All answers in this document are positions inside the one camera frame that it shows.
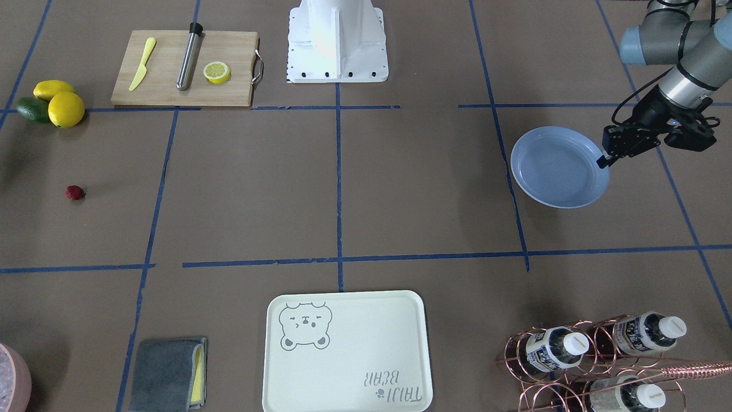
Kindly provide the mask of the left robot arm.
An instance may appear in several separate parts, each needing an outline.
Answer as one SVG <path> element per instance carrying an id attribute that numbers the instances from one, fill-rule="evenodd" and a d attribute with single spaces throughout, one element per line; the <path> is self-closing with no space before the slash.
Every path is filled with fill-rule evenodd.
<path id="1" fill-rule="evenodd" d="M 719 121 L 703 112 L 712 94 L 731 76 L 730 16 L 693 21 L 696 1 L 651 1 L 642 23 L 620 40 L 620 60 L 628 65 L 668 65 L 644 86 L 630 116 L 615 117 L 604 128 L 601 169 L 623 157 L 635 157 L 665 143 L 702 152 L 716 143 Z"/>

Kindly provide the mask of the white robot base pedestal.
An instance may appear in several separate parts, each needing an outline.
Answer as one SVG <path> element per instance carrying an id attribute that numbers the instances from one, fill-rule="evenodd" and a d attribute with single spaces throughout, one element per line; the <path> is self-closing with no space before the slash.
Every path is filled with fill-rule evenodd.
<path id="1" fill-rule="evenodd" d="M 388 80 L 384 13 L 373 2 L 301 1 L 288 23 L 288 83 Z"/>

